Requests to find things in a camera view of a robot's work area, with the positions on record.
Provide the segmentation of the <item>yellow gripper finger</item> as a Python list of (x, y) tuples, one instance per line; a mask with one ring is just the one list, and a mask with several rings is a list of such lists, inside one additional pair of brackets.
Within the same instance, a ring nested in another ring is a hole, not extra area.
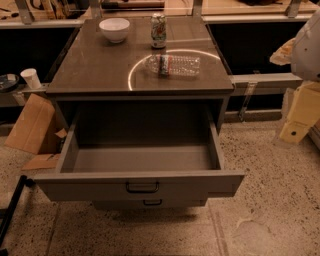
[(298, 144), (320, 120), (320, 83), (305, 81), (293, 92), (293, 100), (279, 138)]

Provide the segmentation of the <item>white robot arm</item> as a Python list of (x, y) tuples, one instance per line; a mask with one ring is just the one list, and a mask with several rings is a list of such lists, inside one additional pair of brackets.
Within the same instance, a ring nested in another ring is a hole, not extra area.
[(293, 93), (293, 101), (279, 138), (290, 144), (298, 144), (320, 119), (320, 10), (313, 14), (295, 37), (291, 70), (303, 83)]

